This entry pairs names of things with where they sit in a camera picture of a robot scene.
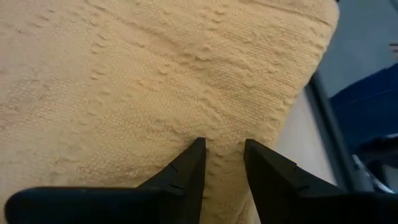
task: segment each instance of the textured woven fabric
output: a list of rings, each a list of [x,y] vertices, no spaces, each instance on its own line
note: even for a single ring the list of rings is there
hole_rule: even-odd
[[[202,223],[252,217],[244,140],[275,143],[338,17],[334,0],[0,5],[0,205],[136,186],[203,136]]]

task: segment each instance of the beige blanket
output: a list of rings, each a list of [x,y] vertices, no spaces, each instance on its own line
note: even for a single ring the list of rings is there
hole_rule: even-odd
[[[249,222],[244,140],[275,143],[337,17],[334,0],[0,0],[0,206],[136,186],[204,136],[201,222]]]

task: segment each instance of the yellow knit fabric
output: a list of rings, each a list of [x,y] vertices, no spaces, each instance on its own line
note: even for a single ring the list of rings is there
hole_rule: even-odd
[[[202,223],[252,217],[244,140],[275,143],[338,17],[334,0],[0,5],[0,205],[136,186],[203,136]]]

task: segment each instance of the blue fabric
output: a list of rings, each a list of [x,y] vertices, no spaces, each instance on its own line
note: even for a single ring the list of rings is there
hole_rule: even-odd
[[[398,63],[370,75],[330,98],[348,149],[398,133]]]

